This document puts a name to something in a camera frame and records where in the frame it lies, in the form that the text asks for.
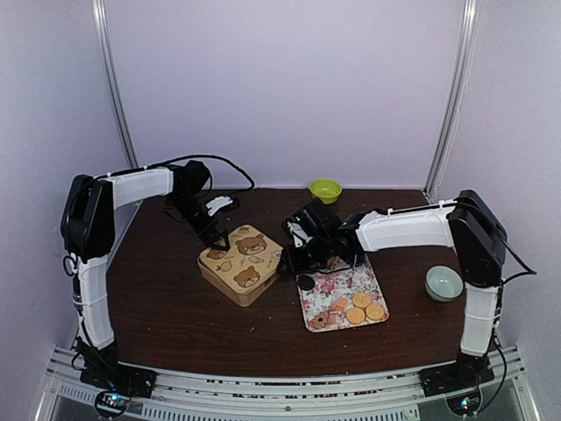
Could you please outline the silver tin lid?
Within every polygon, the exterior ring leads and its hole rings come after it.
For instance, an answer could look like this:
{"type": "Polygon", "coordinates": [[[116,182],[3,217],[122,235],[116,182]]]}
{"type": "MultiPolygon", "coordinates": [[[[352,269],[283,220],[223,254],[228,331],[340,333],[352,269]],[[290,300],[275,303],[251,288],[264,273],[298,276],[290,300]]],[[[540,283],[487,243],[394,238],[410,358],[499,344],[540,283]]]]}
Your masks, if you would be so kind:
{"type": "Polygon", "coordinates": [[[227,251],[208,248],[197,263],[203,279],[241,307],[252,305],[280,274],[282,247],[251,225],[229,234],[227,251]]]}

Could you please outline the gold cookie tin box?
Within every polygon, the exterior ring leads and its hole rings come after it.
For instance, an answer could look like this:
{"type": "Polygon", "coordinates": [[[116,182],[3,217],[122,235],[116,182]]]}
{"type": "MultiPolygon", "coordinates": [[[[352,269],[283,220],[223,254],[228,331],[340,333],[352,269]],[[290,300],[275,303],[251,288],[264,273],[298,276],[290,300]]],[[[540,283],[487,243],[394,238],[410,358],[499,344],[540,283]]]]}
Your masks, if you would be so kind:
{"type": "Polygon", "coordinates": [[[280,277],[257,256],[226,256],[216,260],[200,256],[202,278],[240,307],[252,305],[280,277]]]}

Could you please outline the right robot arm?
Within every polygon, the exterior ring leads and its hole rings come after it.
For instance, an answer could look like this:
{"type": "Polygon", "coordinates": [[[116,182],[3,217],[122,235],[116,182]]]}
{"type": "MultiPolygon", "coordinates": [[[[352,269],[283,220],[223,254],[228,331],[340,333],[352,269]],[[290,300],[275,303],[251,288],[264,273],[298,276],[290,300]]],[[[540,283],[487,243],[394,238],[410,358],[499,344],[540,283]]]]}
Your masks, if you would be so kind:
{"type": "Polygon", "coordinates": [[[453,250],[467,297],[462,358],[451,365],[449,377],[464,388],[482,374],[482,359],[499,319],[508,236],[475,191],[463,190],[454,199],[420,207],[353,212],[345,219],[313,199],[285,219],[282,229],[292,242],[283,247],[277,268],[287,275],[316,273],[335,257],[356,266],[367,254],[386,249],[453,250]]]}

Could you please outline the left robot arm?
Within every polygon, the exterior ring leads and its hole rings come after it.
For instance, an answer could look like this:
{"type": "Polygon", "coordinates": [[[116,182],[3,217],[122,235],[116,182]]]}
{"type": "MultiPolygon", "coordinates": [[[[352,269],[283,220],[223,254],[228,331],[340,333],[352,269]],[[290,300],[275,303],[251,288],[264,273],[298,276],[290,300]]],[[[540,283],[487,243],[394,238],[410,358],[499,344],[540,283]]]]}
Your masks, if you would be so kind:
{"type": "Polygon", "coordinates": [[[87,353],[98,357],[92,375],[106,389],[118,389],[126,380],[121,364],[103,351],[115,345],[110,324],[106,272],[116,241],[115,213],[118,209],[156,196],[177,211],[207,247],[228,250],[228,231],[219,224],[220,211],[235,209],[239,200],[218,196],[204,203],[198,197],[210,179],[200,161],[184,166],[164,164],[106,175],[77,175],[70,185],[60,224],[67,252],[64,266],[73,278],[73,302],[80,323],[80,338],[87,353]]]}

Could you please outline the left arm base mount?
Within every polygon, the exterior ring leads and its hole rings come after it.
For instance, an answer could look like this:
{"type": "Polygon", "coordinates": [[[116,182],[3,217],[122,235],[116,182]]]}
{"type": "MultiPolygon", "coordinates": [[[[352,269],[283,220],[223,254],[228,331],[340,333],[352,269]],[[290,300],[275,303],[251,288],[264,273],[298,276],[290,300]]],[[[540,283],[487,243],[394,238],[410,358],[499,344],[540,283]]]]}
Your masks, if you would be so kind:
{"type": "Polygon", "coordinates": [[[150,398],[157,374],[149,369],[119,366],[118,374],[86,367],[80,374],[82,383],[99,389],[94,397],[94,409],[106,418],[120,417],[129,410],[134,397],[150,398]]]}

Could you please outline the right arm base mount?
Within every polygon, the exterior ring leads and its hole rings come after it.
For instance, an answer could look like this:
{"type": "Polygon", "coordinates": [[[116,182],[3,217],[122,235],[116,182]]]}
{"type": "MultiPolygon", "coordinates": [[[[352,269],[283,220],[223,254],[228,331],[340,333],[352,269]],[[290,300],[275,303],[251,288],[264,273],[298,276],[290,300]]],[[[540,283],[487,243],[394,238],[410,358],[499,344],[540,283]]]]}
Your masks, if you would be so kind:
{"type": "Polygon", "coordinates": [[[481,385],[494,379],[491,368],[477,373],[471,368],[462,369],[451,363],[422,369],[419,380],[425,397],[445,397],[448,410],[460,417],[475,416],[483,407],[481,385]]]}

